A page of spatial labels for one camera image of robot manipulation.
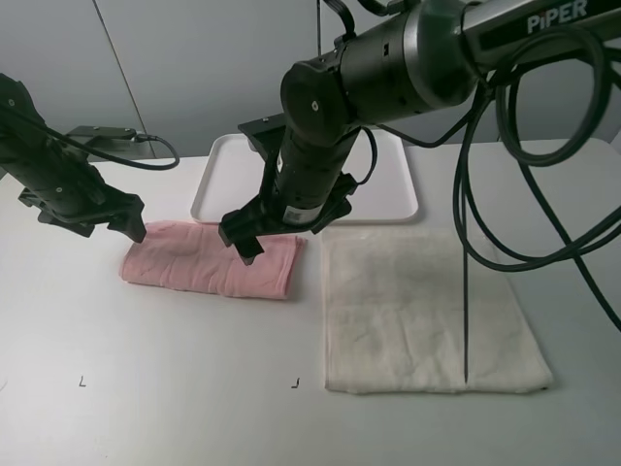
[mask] black cable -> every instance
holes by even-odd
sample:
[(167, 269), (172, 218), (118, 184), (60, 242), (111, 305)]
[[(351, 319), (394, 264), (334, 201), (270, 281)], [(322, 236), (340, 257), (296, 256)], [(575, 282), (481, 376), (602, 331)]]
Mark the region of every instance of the black cable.
[[(580, 123), (578, 129), (572, 137), (560, 149), (547, 155), (535, 155), (522, 149), (519, 140), (509, 129), (507, 111), (507, 84), (503, 80), (513, 71), (514, 64), (529, 51), (534, 48), (547, 45), (549, 42), (557, 41), (559, 38), (566, 38), (574, 42), (588, 56), (593, 68), (593, 94), (589, 108)], [(574, 26), (553, 27), (532, 36), (524, 45), (508, 56), (498, 67), (497, 73), (491, 80), (491, 84), (496, 88), (496, 117), (501, 133), (501, 139), (507, 151), (520, 162), (529, 166), (549, 167), (551, 165), (567, 160), (574, 155), (593, 135), (604, 116), (609, 95), (611, 91), (611, 81), (609, 74), (609, 63), (605, 56), (605, 51), (600, 40), (585, 29)]]
[(373, 174), (373, 171), (376, 169), (377, 165), (376, 136), (373, 134), (373, 131), (366, 126), (362, 126), (361, 129), (367, 134), (367, 137), (369, 138), (369, 144), (371, 145), (371, 168), (369, 169), (369, 173), (367, 173), (367, 176), (362, 180), (362, 182), (358, 183), (359, 186), (365, 184), (371, 178), (371, 175)]
[(180, 163), (180, 157), (177, 154), (177, 151), (175, 150), (175, 148), (168, 141), (165, 141), (164, 139), (158, 136), (151, 136), (148, 134), (137, 134), (135, 137), (135, 140), (139, 143), (142, 143), (145, 141), (157, 141), (158, 143), (161, 143), (168, 148), (168, 150), (171, 152), (175, 160), (166, 165), (148, 165), (145, 163), (135, 162), (133, 160), (126, 160), (121, 157), (116, 157), (114, 155), (110, 155), (109, 153), (105, 153), (101, 150), (97, 150), (95, 148), (91, 148), (89, 146), (81, 144), (71, 139), (69, 136), (65, 136), (64, 134), (61, 134), (57, 131), (54, 131), (51, 128), (48, 128), (44, 123), (36, 121), (35, 119), (32, 119), (30, 116), (27, 116), (12, 107), (8, 107), (6, 104), (0, 103), (0, 112), (5, 112), (8, 114), (11, 114), (12, 117), (21, 119), (22, 121), (30, 124), (31, 126), (39, 129), (40, 131), (45, 132), (52, 138), (57, 139), (58, 141), (65, 143), (68, 146), (72, 146), (76, 149), (83, 150), (87, 153), (90, 153), (91, 155), (95, 155), (99, 158), (103, 158), (104, 160), (109, 160), (111, 162), (118, 163), (120, 165), (125, 165), (125, 166), (132, 167), (132, 168), (140, 168), (142, 170), (164, 171), (164, 170), (171, 170), (177, 167)]
[(358, 0), (362, 8), (369, 13), (373, 13), (377, 17), (385, 17), (388, 15), (388, 8), (376, 0)]
[[(468, 235), (466, 228), (466, 195), (462, 189), (462, 218), (464, 219), (464, 233)], [(468, 274), (468, 252), (466, 248), (462, 250), (462, 292), (464, 310), (464, 383), (468, 383), (469, 354), (470, 354), (470, 295), (469, 295), (469, 274)]]
[[(575, 43), (579, 50), (564, 53), (554, 58), (546, 58), (544, 60), (538, 60), (527, 64), (519, 64), (516, 66), (516, 64), (519, 63), (520, 58), (525, 53), (532, 51), (534, 48), (545, 46), (550, 41), (555, 41), (560, 38), (570, 39)], [(465, 56), (471, 56), (467, 44), (465, 44), (465, 48)], [(516, 123), (517, 94), (520, 80), (526, 73), (539, 68), (540, 66), (572, 58), (577, 58), (589, 64), (593, 68), (594, 89), (586, 115), (580, 123), (578, 130), (559, 150), (555, 150), (554, 152), (545, 155), (530, 154), (524, 151), (521, 147)], [(576, 154), (593, 135), (593, 132), (599, 125), (607, 108), (612, 85), (614, 84), (621, 88), (621, 75), (612, 69), (610, 61), (621, 62), (621, 50), (606, 49), (602, 45), (599, 38), (586, 30), (579, 29), (574, 26), (556, 26), (542, 31), (527, 40), (524, 45), (501, 62), (500, 66), (496, 70), (496, 73), (490, 80), (487, 80), (482, 75), (478, 74), (479, 84), (477, 86), (473, 106), (470, 111), (462, 117), (462, 119), (460, 119), (460, 121), (458, 121), (458, 123), (453, 126), (448, 133), (446, 133), (446, 135), (439, 139), (439, 141), (447, 140), (448, 137), (452, 136), (456, 132), (455, 128), (458, 130), (466, 125), (466, 134), (464, 136), (464, 141), (459, 153), (457, 168), (455, 170), (452, 200), (453, 219), (457, 234), (462, 242), (462, 245), (464, 246), (464, 252), (485, 267), (500, 272), (524, 272), (536, 270), (555, 262), (569, 259), (573, 260), (578, 268), (578, 271), (593, 292), (597, 301), (604, 309), (610, 321), (619, 331), (621, 331), (621, 318), (619, 318), (619, 316), (612, 310), (612, 307), (606, 301), (597, 283), (593, 279), (593, 276), (581, 258), (583, 255), (602, 248), (621, 235), (621, 207), (612, 211), (608, 216), (579, 238), (572, 240), (567, 230), (564, 228), (563, 224), (543, 196), (543, 193), (541, 192), (539, 185), (530, 170), (531, 166), (547, 167), (567, 160)], [(473, 143), (474, 131), (476, 130), (483, 113), (494, 100), (496, 100), (497, 122), (500, 129), (501, 139), (507, 147), (509, 153), (516, 159), (525, 182), (531, 189), (531, 192), (533, 192), (533, 195), (541, 206), (543, 212), (550, 220), (565, 244), (562, 248), (550, 253), (549, 255), (533, 257), (515, 252), (504, 245), (485, 224), (474, 200), (469, 171), (470, 147)], [(392, 130), (392, 128), (383, 126), (382, 129), (385, 129), (400, 137), (406, 136), (403, 137), (404, 140), (418, 146), (424, 148), (436, 147), (436, 143), (419, 144), (421, 143), (420, 141), (416, 141), (407, 135), (403, 135), (403, 133)], [(466, 228), (467, 206), (470, 207), (474, 220), (490, 242), (509, 257), (517, 259), (519, 261), (518, 263), (496, 263), (481, 256), (473, 248), (468, 240)], [(464, 271), (466, 272), (467, 270), (467, 262), (465, 260)], [(468, 297), (467, 285), (468, 279), (465, 275), (465, 300)], [(464, 313), (464, 324), (466, 328), (468, 325), (467, 303), (464, 305)], [(465, 371), (467, 371), (466, 360), (464, 361), (464, 366)]]
[(332, 10), (334, 13), (336, 13), (339, 16), (339, 18), (343, 22), (345, 33), (349, 37), (355, 36), (356, 35), (355, 33), (356, 23), (347, 5), (343, 3), (341, 0), (323, 0), (323, 1), (330, 8), (330, 10)]
[(434, 148), (440, 147), (442, 144), (448, 141), (455, 133), (457, 133), (457, 131), (462, 129), (468, 123), (468, 121), (470, 121), (470, 119), (473, 117), (473, 113), (474, 113), (473, 109), (470, 109), (464, 116), (460, 118), (459, 121), (457, 121), (457, 123), (455, 123), (446, 133), (444, 133), (444, 135), (441, 138), (439, 138), (437, 141), (433, 143), (427, 143), (425, 141), (414, 139), (411, 136), (404, 134), (395, 128), (386, 126), (385, 124), (376, 124), (376, 126), (379, 129), (383, 129), (384, 131), (390, 134), (394, 134), (398, 138), (401, 138), (410, 144), (414, 144), (415, 146), (420, 146), (421, 148), (425, 148), (425, 149), (434, 149)]
[[(581, 47), (582, 53), (584, 53), (583, 56), (580, 57), (580, 59), (587, 62), (593, 67), (595, 82), (593, 97), (591, 99), (591, 103), (589, 105), (589, 109), (587, 110), (587, 115), (585, 119), (582, 121), (580, 127), (575, 132), (575, 134), (562, 148), (547, 155), (529, 154), (521, 148), (521, 144), (519, 142), (519, 134), (516, 124), (516, 101), (519, 80), (521, 76), (523, 76), (528, 71), (535, 69), (537, 66), (533, 66), (531, 64), (520, 65), (514, 68), (514, 63), (517, 62), (517, 60), (523, 53), (559, 37), (571, 38), (572, 40), (574, 40), (576, 44)], [(593, 250), (596, 250), (606, 245), (614, 238), (616, 238), (619, 234), (621, 234), (621, 225), (617, 225), (617, 227), (612, 232), (608, 233), (599, 241), (593, 243), (592, 245), (586, 246), (595, 238), (606, 232), (607, 229), (614, 226), (614, 224), (618, 223), (621, 220), (621, 208), (615, 210), (607, 218), (598, 223), (598, 225), (589, 230), (586, 234), (582, 235), (578, 240), (572, 241), (571, 237), (563, 227), (559, 218), (556, 217), (551, 206), (540, 191), (539, 186), (537, 185), (537, 182), (535, 181), (535, 178), (533, 177), (529, 168), (529, 166), (550, 166), (567, 160), (569, 157), (574, 155), (586, 143), (586, 141), (588, 141), (588, 139), (592, 136), (593, 132), (600, 123), (602, 116), (604, 115), (607, 103), (609, 101), (612, 82), (614, 82), (616, 85), (619, 85), (617, 79), (618, 74), (616, 74), (616, 72), (611, 69), (609, 64), (610, 59), (618, 61), (619, 56), (621, 56), (621, 54), (619, 54), (617, 50), (614, 52), (609, 52), (608, 50), (605, 50), (599, 39), (591, 35), (587, 31), (577, 29), (571, 26), (558, 27), (546, 31), (545, 33), (539, 33), (537, 36), (534, 36), (531, 40), (527, 41), (527, 43), (523, 47), (518, 49), (515, 54), (512, 54), (504, 63), (501, 64), (497, 73), (494, 75), (492, 80), (490, 80), (490, 83), (495, 88), (496, 110), (499, 128), (501, 130), (501, 138), (506, 145), (509, 153), (511, 153), (511, 155), (513, 155), (516, 160), (518, 160), (520, 169), (527, 185), (533, 192), (539, 205), (554, 226), (555, 230), (563, 240), (565, 244), (564, 248), (558, 250), (553, 254), (549, 254), (546, 257), (525, 256), (522, 254), (517, 254), (516, 252), (505, 247), (505, 245), (503, 245), (491, 233), (487, 225), (485, 225), (484, 221), (482, 221), (482, 218), (477, 211), (476, 203), (472, 196), (472, 190), (470, 187), (470, 176), (468, 171), (468, 151), (470, 149), (470, 145), (472, 144), (474, 131), (469, 131), (468, 129), (467, 135), (464, 139), (464, 145), (462, 146), (462, 150), (460, 152), (458, 168), (455, 175), (453, 192), (453, 216), (455, 219), (455, 225), (458, 235), (462, 240), (465, 250), (467, 250), (468, 253), (472, 255), (475, 260), (495, 270), (501, 270), (506, 272), (534, 270), (535, 268), (547, 265), (547, 263), (572, 259), (576, 263), (578, 271), (582, 275), (583, 279), (586, 281), (597, 301), (604, 309), (610, 321), (619, 331), (621, 331), (621, 318), (619, 318), (619, 316), (612, 310), (611, 306), (606, 301), (604, 295), (597, 286), (597, 283), (593, 279), (593, 276), (586, 267), (586, 264), (580, 257), (581, 255), (592, 252)], [(509, 89), (508, 106), (506, 94), (507, 87)], [(472, 121), (469, 122), (468, 128), (476, 127), (476, 125), (478, 124), (478, 120), (480, 119), (480, 115), (482, 115), (482, 112), (491, 103), (491, 101), (492, 97), (488, 96), (487, 98), (483, 99), (482, 102), (478, 103), (479, 112), (477, 113), (477, 118), (474, 118)], [(476, 253), (476, 251), (472, 248), (472, 245), (470, 245), (470, 243), (468, 242), (468, 237), (466, 234), (466, 215), (463, 212), (463, 200), (461, 206), (462, 212), (460, 213), (459, 210), (460, 198), (458, 194), (460, 192), (462, 195), (462, 199), (464, 195), (467, 197), (468, 204), (473, 211), (476, 222), (479, 224), (479, 226), (486, 234), (486, 236), (490, 239), (490, 241), (500, 250), (507, 253), (509, 256), (513, 258), (519, 258), (525, 263), (509, 266), (506, 266), (504, 264), (496, 264), (481, 257), (479, 254)]]

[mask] label sticker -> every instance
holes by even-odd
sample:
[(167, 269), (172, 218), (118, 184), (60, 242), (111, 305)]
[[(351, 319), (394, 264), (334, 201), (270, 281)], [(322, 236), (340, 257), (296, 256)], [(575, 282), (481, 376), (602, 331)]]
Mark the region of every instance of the label sticker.
[(290, 225), (304, 225), (305, 223), (311, 223), (317, 218), (319, 213), (323, 209), (323, 206), (315, 207), (314, 209), (298, 209), (297, 207), (287, 206), (284, 210), (284, 216), (282, 221), (289, 223)]
[(548, 27), (571, 24), (618, 8), (618, 0), (560, 0), (545, 10), (533, 11), (491, 31), (484, 32), (479, 38), (480, 47), (482, 50), (495, 49), (525, 39)]

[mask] white table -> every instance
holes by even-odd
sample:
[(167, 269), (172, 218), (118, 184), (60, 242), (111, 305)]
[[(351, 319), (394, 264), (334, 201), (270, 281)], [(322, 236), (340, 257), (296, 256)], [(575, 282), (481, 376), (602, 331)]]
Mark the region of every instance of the white table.
[[(452, 226), (457, 150), (409, 148), (421, 226)], [(205, 163), (99, 168), (142, 196), (145, 220), (186, 219)], [(540, 172), (572, 234), (621, 198), (621, 157), (599, 141)], [(474, 146), (473, 179), (502, 239), (527, 253), (559, 245), (499, 144)], [(10, 177), (0, 182), (3, 466), (619, 464), (621, 335), (570, 263), (511, 276), (557, 378), (552, 389), (356, 397), (322, 386), (316, 238), (289, 302), (135, 286), (116, 274), (129, 240), (103, 227), (83, 239), (40, 225), (19, 190)], [(616, 309), (620, 259), (619, 242), (588, 258)]]

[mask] white towel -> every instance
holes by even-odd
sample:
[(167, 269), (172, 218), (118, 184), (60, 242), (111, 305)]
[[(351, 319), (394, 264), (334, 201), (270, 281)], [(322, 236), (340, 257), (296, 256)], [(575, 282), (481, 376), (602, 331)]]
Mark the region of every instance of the white towel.
[[(473, 243), (493, 258), (486, 240)], [(415, 225), (326, 229), (326, 388), (524, 393), (550, 386), (552, 374), (506, 277), (473, 259), (469, 267), (466, 383), (457, 236)]]

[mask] folded pink towel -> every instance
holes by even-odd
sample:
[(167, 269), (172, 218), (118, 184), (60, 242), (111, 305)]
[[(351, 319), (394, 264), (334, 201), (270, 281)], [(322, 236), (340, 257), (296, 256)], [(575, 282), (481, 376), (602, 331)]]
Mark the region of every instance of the folded pink towel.
[(157, 221), (127, 252), (120, 276), (127, 282), (237, 298), (285, 299), (293, 264), (304, 245), (297, 236), (259, 239), (265, 253), (245, 266), (226, 248), (217, 225)]

